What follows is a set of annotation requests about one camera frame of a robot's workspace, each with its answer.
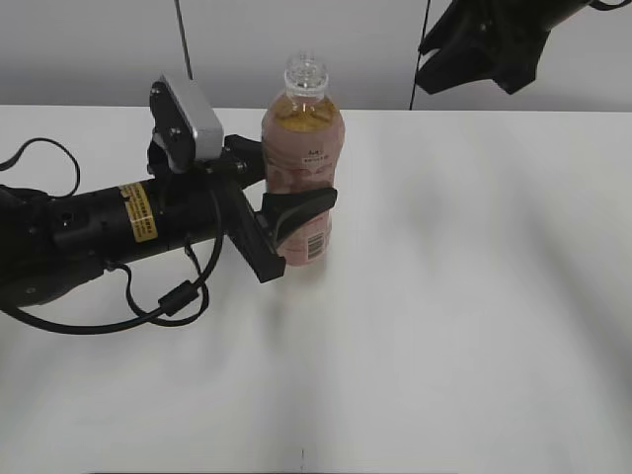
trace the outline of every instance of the barcode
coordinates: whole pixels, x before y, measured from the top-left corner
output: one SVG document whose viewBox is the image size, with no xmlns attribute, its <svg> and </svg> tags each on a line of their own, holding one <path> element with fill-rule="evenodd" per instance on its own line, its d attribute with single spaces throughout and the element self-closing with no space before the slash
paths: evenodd
<svg viewBox="0 0 632 474">
<path fill-rule="evenodd" d="M 325 234 L 316 234 L 307 239 L 307 260 L 312 260 L 323 253 Z"/>
</svg>

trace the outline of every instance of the yellow warning label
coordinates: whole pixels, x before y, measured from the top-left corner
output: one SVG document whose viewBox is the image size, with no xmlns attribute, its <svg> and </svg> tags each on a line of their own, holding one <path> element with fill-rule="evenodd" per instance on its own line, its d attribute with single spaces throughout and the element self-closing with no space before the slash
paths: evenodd
<svg viewBox="0 0 632 474">
<path fill-rule="evenodd" d="M 158 238 L 158 229 L 154 214 L 149 205 L 145 189 L 140 183 L 120 186 L 120 194 L 125 199 L 125 207 L 129 215 L 129 222 L 134 231 L 134 239 L 139 244 Z"/>
</svg>

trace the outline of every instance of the bottle neck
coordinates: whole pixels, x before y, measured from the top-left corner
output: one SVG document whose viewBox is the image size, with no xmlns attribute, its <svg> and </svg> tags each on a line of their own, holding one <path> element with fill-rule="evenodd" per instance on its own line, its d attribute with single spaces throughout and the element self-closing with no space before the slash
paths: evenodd
<svg viewBox="0 0 632 474">
<path fill-rule="evenodd" d="M 306 104 L 306 105 L 318 104 L 320 102 L 323 102 L 326 97 L 325 91 L 315 94 L 315 95 L 304 96 L 304 95 L 296 94 L 290 90 L 286 90 L 285 95 L 295 104 Z"/>
</svg>

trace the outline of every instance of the pink bottle label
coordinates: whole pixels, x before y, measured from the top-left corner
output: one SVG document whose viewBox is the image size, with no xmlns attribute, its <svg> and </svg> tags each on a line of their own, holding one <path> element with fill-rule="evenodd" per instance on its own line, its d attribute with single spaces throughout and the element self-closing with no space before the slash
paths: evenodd
<svg viewBox="0 0 632 474">
<path fill-rule="evenodd" d="M 268 116 L 264 119 L 268 191 L 292 194 L 334 185 L 336 165 L 345 141 L 342 117 L 315 132 L 287 130 Z M 329 244 L 331 218 L 325 212 L 295 232 L 279 249 L 290 265 L 308 264 L 322 256 Z"/>
</svg>

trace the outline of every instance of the gray wall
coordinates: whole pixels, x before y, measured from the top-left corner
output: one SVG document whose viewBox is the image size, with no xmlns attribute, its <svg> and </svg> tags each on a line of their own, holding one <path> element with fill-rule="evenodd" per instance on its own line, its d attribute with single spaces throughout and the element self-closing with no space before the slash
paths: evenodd
<svg viewBox="0 0 632 474">
<path fill-rule="evenodd" d="M 408 105 L 425 0 L 182 0 L 197 79 L 216 107 L 264 107 L 289 54 L 314 48 L 344 108 Z M 448 0 L 434 0 L 432 18 Z M 538 82 L 490 83 L 420 109 L 632 112 L 632 7 L 586 10 L 554 31 Z M 171 0 L 4 0 L 0 103 L 144 105 L 161 71 L 183 73 Z"/>
</svg>

